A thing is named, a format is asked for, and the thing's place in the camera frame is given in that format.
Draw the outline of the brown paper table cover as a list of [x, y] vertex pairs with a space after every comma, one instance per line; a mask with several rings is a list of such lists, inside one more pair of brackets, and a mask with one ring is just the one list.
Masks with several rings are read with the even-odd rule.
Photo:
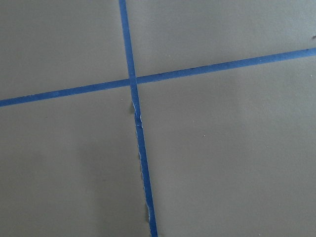
[[313, 237], [313, 0], [3, 0], [3, 237]]

